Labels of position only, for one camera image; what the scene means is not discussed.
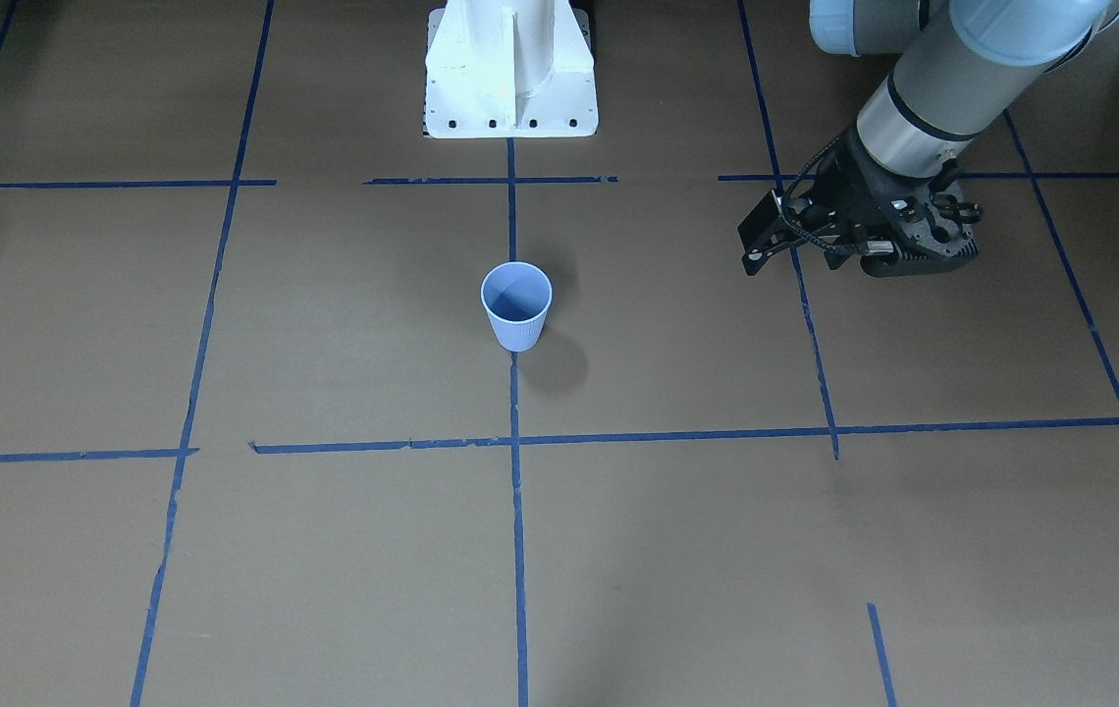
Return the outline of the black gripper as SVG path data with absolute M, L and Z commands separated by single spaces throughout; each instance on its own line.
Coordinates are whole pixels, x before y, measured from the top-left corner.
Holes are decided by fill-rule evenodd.
M 948 273 L 980 255 L 974 224 L 982 220 L 982 208 L 965 201 L 960 175 L 956 158 L 933 166 L 924 178 L 891 173 L 848 128 L 821 158 L 799 223 L 807 230 L 834 229 L 829 268 L 857 258 L 871 277 Z M 783 190 L 767 192 L 739 223 L 749 277 L 768 260 L 806 244 L 782 218 L 783 196 Z

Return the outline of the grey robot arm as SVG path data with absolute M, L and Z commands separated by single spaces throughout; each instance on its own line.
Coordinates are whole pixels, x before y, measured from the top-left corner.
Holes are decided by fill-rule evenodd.
M 1043 75 L 1119 22 L 1119 1 L 812 1 L 830 54 L 896 55 L 856 117 L 739 224 L 742 267 L 810 245 L 871 277 L 953 272 L 980 255 L 960 157 Z

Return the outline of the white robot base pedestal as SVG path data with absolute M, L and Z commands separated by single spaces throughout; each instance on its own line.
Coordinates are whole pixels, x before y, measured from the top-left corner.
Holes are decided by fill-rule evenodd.
M 448 1 L 427 15 L 429 138 L 598 132 L 591 1 Z

